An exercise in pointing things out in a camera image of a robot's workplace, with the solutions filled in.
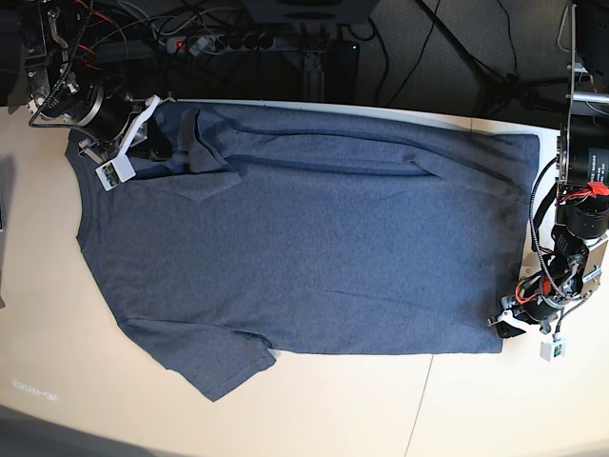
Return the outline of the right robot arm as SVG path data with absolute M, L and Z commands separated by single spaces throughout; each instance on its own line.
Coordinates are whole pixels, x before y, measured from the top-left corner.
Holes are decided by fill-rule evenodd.
M 171 158 L 172 146 L 152 118 L 128 138 L 147 105 L 133 97 L 127 24 L 91 1 L 26 1 L 19 13 L 32 127 L 73 130 L 80 154 L 98 163 L 121 146 L 129 157 Z

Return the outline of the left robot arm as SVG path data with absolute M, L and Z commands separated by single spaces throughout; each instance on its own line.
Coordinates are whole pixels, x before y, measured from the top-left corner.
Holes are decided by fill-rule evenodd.
M 531 249 L 540 268 L 521 277 L 488 320 L 502 339 L 539 330 L 559 340 L 564 318 L 599 288 L 608 248 L 608 4 L 570 1 L 566 124 L 557 139 L 554 184 L 529 201 Z

